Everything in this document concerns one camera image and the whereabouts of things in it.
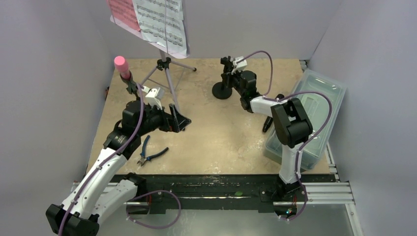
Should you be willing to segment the black microphone stand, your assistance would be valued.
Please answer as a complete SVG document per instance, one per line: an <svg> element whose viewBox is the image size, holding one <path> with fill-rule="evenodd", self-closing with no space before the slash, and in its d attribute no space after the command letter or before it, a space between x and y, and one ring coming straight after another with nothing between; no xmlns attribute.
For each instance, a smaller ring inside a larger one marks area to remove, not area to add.
<svg viewBox="0 0 417 236"><path fill-rule="evenodd" d="M220 100L228 99L232 95L232 89L229 87L229 76L233 69L233 63L231 57L223 57L220 59L220 64L224 65L223 72L221 73L222 81L215 83L212 87L212 94L215 98Z"/></svg>
<svg viewBox="0 0 417 236"><path fill-rule="evenodd" d="M139 100L139 96L138 96L138 87L136 85L136 82L134 82L133 80L133 75L130 71L128 71L129 74L128 76L125 78L122 75L120 76L122 81L127 85L127 92L131 95L135 95L136 99Z"/></svg>

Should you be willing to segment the black marker pen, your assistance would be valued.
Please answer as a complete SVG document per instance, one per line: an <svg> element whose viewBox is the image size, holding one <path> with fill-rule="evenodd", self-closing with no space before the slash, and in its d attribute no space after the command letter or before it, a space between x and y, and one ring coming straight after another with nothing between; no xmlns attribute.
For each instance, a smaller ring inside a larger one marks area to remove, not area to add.
<svg viewBox="0 0 417 236"><path fill-rule="evenodd" d="M278 99L278 100L280 100L280 99L282 99L282 98L284 98L285 96L283 95L283 94L278 94L275 98L276 99ZM268 131L268 129L272 126L272 124L273 124L273 119L272 119L272 117L267 117L266 118L266 120L265 120L265 122L264 122L264 125L263 125L263 129L262 129L262 132L263 133L266 133L267 131Z"/></svg>

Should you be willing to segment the lilac music stand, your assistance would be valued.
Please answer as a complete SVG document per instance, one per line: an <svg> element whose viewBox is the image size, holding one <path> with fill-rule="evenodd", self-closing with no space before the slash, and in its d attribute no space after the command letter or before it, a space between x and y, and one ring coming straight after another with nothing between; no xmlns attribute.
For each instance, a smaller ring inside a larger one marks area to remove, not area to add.
<svg viewBox="0 0 417 236"><path fill-rule="evenodd" d="M150 81L156 70L163 71L168 84L160 86L169 90L175 108L179 109L177 85L172 81L170 65L197 71L196 67L178 61L189 56L184 2L182 0L109 0L107 5L111 12L111 21L115 25L159 50L160 58L157 65L143 78L141 84Z"/></svg>

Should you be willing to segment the pink toy microphone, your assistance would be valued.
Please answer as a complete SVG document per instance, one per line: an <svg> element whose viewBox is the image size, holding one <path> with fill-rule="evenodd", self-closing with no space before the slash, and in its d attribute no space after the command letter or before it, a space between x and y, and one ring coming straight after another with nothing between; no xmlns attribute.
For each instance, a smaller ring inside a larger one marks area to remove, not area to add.
<svg viewBox="0 0 417 236"><path fill-rule="evenodd" d="M129 64L123 56L116 56L114 58L114 66L123 79L125 80L131 79L131 72L129 70Z"/></svg>

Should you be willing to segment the white sheet music page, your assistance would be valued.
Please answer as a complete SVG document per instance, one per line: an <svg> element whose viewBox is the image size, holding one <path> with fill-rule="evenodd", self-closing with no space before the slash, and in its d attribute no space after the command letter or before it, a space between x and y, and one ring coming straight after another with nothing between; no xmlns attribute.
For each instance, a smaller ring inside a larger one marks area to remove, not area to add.
<svg viewBox="0 0 417 236"><path fill-rule="evenodd" d="M176 58L188 56L183 1L134 0L142 39Z"/></svg>

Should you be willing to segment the pink sheet music page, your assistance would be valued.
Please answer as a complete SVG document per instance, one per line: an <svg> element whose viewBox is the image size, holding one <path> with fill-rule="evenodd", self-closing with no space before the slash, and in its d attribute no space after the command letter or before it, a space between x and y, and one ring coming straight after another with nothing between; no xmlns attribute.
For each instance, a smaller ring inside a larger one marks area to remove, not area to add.
<svg viewBox="0 0 417 236"><path fill-rule="evenodd" d="M111 14L129 28L140 31L132 0L108 0Z"/></svg>

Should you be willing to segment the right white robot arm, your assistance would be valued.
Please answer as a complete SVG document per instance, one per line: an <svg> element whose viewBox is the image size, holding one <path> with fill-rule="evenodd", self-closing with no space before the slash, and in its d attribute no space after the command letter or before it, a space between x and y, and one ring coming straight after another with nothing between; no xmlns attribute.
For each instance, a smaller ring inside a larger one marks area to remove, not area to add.
<svg viewBox="0 0 417 236"><path fill-rule="evenodd" d="M273 120L276 136L282 145L279 177L282 183L276 187L277 196L290 199L296 192L293 185L300 179L301 146L313 132L311 121L298 98L269 99L257 91L257 76L252 71L224 72L220 90L234 89L240 95L242 108L249 113L266 115Z"/></svg>

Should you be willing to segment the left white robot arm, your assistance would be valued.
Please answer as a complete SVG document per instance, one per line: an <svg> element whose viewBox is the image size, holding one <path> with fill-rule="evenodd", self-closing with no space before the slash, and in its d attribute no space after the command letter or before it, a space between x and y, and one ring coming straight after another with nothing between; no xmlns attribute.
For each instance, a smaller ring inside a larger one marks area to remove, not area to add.
<svg viewBox="0 0 417 236"><path fill-rule="evenodd" d="M51 204L46 217L53 233L59 236L95 236L101 224L122 204L141 201L147 195L146 180L128 173L109 192L104 193L116 172L141 145L141 137L156 129L179 133L191 124L171 104L164 108L144 104L140 99L126 104L113 131L107 136L93 167L61 204Z"/></svg>

